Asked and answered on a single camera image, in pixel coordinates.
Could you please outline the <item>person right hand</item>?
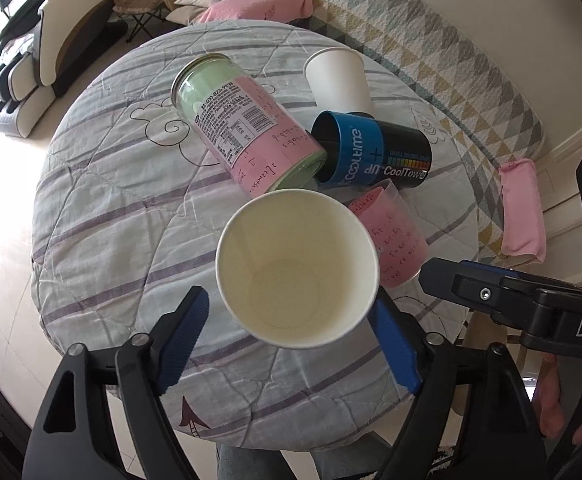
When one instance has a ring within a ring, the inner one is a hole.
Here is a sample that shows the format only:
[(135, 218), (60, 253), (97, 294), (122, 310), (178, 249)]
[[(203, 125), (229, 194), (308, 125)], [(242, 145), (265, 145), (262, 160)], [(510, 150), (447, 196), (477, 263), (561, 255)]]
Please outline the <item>person right hand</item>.
[[(542, 434), (550, 439), (559, 437), (566, 425), (560, 395), (558, 358), (554, 354), (544, 353), (532, 404)], [(574, 432), (572, 443), (582, 444), (582, 426)]]

